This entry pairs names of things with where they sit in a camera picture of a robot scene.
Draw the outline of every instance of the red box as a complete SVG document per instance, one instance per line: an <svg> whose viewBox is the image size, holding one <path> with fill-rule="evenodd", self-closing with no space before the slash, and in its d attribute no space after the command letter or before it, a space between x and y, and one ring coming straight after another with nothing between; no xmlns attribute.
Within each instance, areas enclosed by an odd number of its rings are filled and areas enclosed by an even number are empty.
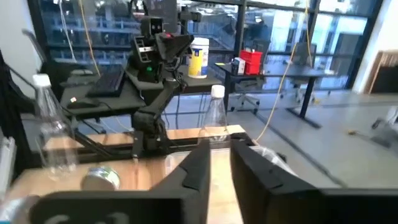
<svg viewBox="0 0 398 224"><path fill-rule="evenodd" d="M261 62L262 52L248 52L245 50L241 51L241 59L243 59L246 63L257 64Z"/></svg>
<svg viewBox="0 0 398 224"><path fill-rule="evenodd" d="M244 67L245 75L258 75L260 73L260 63L246 62Z"/></svg>

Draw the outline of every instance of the black keyboard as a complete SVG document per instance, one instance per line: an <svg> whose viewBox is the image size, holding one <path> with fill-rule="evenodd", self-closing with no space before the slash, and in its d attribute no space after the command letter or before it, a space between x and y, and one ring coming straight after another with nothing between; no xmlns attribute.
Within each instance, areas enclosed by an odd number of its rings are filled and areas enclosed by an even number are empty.
<svg viewBox="0 0 398 224"><path fill-rule="evenodd" d="M124 70L119 73L104 73L87 92L87 97L118 97L124 83Z"/></svg>

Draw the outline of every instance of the tin can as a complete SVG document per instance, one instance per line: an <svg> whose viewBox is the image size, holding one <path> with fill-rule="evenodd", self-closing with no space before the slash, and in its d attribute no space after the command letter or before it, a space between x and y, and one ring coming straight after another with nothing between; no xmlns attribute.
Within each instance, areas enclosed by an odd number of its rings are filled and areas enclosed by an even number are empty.
<svg viewBox="0 0 398 224"><path fill-rule="evenodd" d="M110 167L93 167L80 182L82 190L117 190L120 187L118 173Z"/></svg>

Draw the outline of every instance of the white wall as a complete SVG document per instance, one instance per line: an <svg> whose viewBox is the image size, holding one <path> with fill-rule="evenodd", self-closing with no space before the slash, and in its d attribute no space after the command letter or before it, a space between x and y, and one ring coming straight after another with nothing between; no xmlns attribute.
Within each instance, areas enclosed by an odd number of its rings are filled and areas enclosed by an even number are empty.
<svg viewBox="0 0 398 224"><path fill-rule="evenodd" d="M32 75L37 73L41 61L30 40L22 34L22 29L33 31L27 0L1 0L0 7L0 49L4 60L15 71L32 83ZM15 75L15 83L29 97L34 90Z"/></svg>
<svg viewBox="0 0 398 224"><path fill-rule="evenodd" d="M353 91L363 93L374 59L380 50L398 49L398 0L384 0L359 67Z"/></svg>

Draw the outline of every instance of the white bottle cap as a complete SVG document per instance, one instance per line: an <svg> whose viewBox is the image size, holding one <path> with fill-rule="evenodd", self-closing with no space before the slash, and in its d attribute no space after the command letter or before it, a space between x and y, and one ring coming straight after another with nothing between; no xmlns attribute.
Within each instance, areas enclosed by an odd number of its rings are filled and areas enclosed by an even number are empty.
<svg viewBox="0 0 398 224"><path fill-rule="evenodd" d="M211 97L224 98L225 87L223 85L213 85L211 87Z"/></svg>
<svg viewBox="0 0 398 224"><path fill-rule="evenodd" d="M36 87L51 86L50 78L47 74L33 75L33 82Z"/></svg>

